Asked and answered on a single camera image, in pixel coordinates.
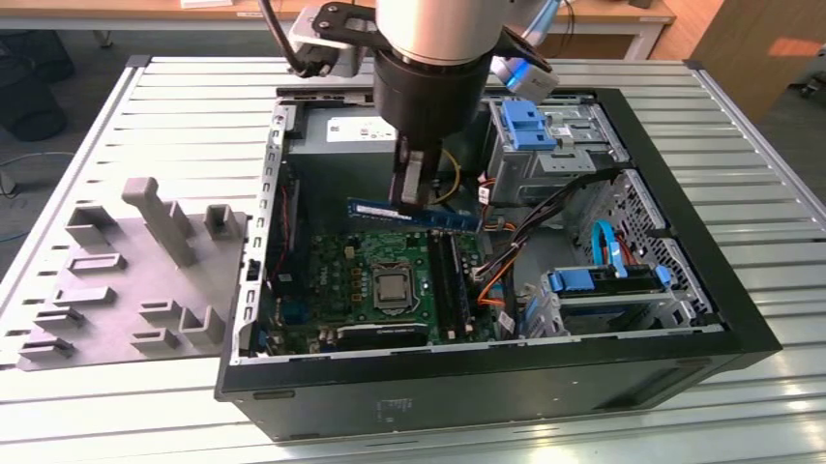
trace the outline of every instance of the motherboard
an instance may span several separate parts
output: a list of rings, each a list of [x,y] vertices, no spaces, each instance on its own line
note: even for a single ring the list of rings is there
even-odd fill
[[[487,341],[474,235],[440,231],[315,235],[303,295],[279,299],[263,342],[278,354]]]

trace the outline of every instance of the yellow wire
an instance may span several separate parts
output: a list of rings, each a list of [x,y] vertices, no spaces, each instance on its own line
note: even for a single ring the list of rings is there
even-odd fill
[[[448,198],[451,198],[452,193],[458,190],[459,188],[459,177],[460,177],[460,169],[462,167],[459,166],[458,161],[455,160],[455,158],[451,155],[451,152],[448,152],[444,148],[442,149],[442,153],[446,155],[446,157],[448,157],[448,160],[451,160],[452,163],[452,169],[455,170],[455,178],[452,179],[452,187],[451,190],[442,195],[439,198],[436,198],[430,204],[435,205],[436,203],[447,200]]]

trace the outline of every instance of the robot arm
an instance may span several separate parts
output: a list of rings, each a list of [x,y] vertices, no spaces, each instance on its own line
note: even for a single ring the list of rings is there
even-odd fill
[[[336,73],[343,56],[344,75],[354,75],[352,62],[372,50],[375,106],[398,131],[390,201],[420,208],[443,139],[474,120],[491,70],[530,100],[554,90],[558,78],[531,44],[544,38],[559,0],[376,0],[375,9],[332,2],[302,12],[291,36],[308,46],[294,59],[267,2],[267,24],[302,77]]]

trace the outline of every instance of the ram slot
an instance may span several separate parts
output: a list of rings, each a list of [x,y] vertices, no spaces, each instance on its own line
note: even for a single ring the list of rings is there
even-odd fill
[[[451,300],[451,267],[446,263],[446,255],[442,252],[443,235],[431,232],[427,239],[427,257],[430,258],[430,279],[434,288],[434,300],[439,320],[439,333],[444,340],[455,339],[455,320],[452,318]]]
[[[455,279],[454,307],[456,307],[456,327],[462,335],[470,335],[474,332],[474,320],[470,314],[470,301],[467,300],[467,285],[464,283],[464,273],[462,270],[462,255],[459,254],[459,248],[455,244],[455,238],[448,236],[446,242],[451,248],[452,276]]]

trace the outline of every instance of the white table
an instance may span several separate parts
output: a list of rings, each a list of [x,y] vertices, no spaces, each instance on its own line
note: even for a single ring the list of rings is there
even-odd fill
[[[348,462],[822,459],[826,243],[813,242],[826,239],[822,205],[705,72],[677,62],[554,65],[564,85],[622,89],[785,345],[779,354],[644,413],[287,446],[213,400],[217,359],[33,373],[5,365],[0,460],[247,463],[350,453],[362,454]],[[155,58],[127,68],[0,284],[0,365],[15,362],[24,339],[3,335],[28,327],[39,307],[24,303],[51,295],[55,278],[39,273],[65,257],[53,246],[68,243],[61,225],[73,204],[116,198],[127,176],[151,174],[161,196],[187,197],[187,212],[221,194],[233,210],[256,207],[274,89],[296,80],[286,70],[268,58]],[[370,81],[368,74],[355,80]],[[129,214],[113,203],[112,214]]]

